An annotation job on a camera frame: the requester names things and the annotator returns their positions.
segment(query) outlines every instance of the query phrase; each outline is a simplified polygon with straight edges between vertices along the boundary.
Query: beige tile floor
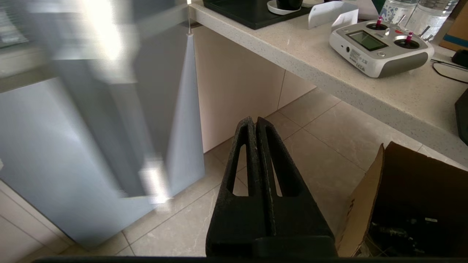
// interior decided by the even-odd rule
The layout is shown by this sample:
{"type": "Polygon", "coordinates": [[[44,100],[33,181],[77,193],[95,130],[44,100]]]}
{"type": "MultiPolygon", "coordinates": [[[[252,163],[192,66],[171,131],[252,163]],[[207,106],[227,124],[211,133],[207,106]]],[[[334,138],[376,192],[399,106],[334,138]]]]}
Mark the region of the beige tile floor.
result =
{"type": "MultiPolygon", "coordinates": [[[[397,130],[316,88],[268,116],[333,232],[347,197],[372,163],[379,145],[395,141],[464,168],[397,130]]],[[[204,256],[205,236],[232,139],[205,154],[206,177],[93,251],[64,255],[204,256]]],[[[247,195],[245,152],[235,193],[247,195]]]]}

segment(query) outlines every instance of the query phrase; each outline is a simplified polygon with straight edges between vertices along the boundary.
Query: plastic water bottle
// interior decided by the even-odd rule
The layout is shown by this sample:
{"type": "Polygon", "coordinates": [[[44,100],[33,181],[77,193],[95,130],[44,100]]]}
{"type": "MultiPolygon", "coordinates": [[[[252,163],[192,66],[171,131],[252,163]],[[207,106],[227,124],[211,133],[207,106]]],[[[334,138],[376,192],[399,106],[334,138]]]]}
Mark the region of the plastic water bottle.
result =
{"type": "Polygon", "coordinates": [[[383,4],[380,16],[383,21],[396,24],[405,15],[401,25],[405,25],[416,8],[419,0],[386,0],[383,4]]]}
{"type": "Polygon", "coordinates": [[[406,28],[420,35],[427,26],[430,26],[423,34],[423,38],[435,36],[457,3],[458,0],[421,0],[406,28]]]}

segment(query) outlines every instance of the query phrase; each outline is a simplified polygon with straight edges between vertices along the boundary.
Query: brown cardboard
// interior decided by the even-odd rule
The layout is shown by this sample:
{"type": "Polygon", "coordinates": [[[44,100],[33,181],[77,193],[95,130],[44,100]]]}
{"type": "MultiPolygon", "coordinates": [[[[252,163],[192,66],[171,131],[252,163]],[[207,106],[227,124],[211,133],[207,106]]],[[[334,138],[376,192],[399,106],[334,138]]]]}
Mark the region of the brown cardboard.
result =
{"type": "Polygon", "coordinates": [[[353,191],[336,238],[341,257],[355,255],[379,211],[437,219],[451,256],[468,256],[468,172],[391,142],[353,191]]]}
{"type": "Polygon", "coordinates": [[[468,4],[461,1],[458,5],[463,4],[463,8],[460,13],[458,13],[457,18],[453,22],[449,31],[445,34],[442,41],[440,41],[440,46],[455,51],[459,49],[468,49],[468,4]]]}

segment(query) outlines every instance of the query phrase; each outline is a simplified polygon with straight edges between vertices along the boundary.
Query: countertop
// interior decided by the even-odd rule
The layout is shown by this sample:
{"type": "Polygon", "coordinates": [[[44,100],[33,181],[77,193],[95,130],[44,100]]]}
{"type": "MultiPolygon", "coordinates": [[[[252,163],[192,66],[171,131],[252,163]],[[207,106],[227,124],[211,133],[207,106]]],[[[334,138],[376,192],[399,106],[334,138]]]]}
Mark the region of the countertop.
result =
{"type": "MultiPolygon", "coordinates": [[[[308,30],[307,15],[253,30],[205,8],[202,1],[194,1],[190,17],[468,166],[468,146],[458,137],[454,108],[468,85],[439,76],[432,62],[409,72],[373,79],[330,47],[330,24],[308,30]]],[[[439,46],[434,48],[438,56],[453,54],[439,46]]]]}

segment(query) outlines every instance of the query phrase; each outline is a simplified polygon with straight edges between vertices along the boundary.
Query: cable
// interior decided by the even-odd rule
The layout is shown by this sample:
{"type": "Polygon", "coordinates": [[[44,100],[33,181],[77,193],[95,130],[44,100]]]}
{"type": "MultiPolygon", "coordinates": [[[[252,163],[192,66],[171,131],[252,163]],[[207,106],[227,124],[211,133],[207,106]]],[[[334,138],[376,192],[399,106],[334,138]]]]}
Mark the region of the cable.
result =
{"type": "Polygon", "coordinates": [[[458,82],[461,82],[461,83],[468,84],[468,82],[466,82],[466,81],[454,79],[454,78],[452,78],[452,77],[449,77],[449,76],[447,76],[447,75],[444,75],[444,74],[440,73],[440,72],[434,67],[434,65],[435,65],[435,64],[443,64],[443,65],[448,65],[448,66],[451,66],[451,67],[457,67],[457,68],[459,68],[459,69],[461,69],[461,70],[466,70],[465,67],[458,66],[458,65],[455,65],[455,64],[450,64],[450,63],[447,63],[447,62],[444,62],[444,61],[440,61],[440,60],[436,60],[436,59],[431,59],[431,60],[434,61],[434,63],[432,64],[432,68],[433,68],[434,71],[435,71],[437,74],[439,74],[440,76],[445,77],[445,78],[448,78],[448,79],[451,79],[451,80],[454,80],[454,81],[458,81],[458,82]]]}

